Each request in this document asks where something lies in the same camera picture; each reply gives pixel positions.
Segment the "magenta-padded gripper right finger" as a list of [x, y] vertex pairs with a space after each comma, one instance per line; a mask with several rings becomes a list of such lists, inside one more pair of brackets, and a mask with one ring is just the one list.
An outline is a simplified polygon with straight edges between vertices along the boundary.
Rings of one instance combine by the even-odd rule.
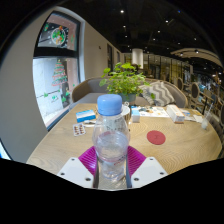
[[167, 176], [167, 172], [154, 157], [146, 157], [129, 146], [126, 157], [126, 183], [128, 188], [140, 188]]

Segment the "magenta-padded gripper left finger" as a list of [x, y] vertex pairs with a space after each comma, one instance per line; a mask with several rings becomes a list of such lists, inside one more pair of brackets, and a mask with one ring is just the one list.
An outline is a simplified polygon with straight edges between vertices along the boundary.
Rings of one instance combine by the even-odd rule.
[[58, 176], [84, 188], [97, 188], [99, 169], [95, 148], [90, 147], [78, 158], [71, 157]]

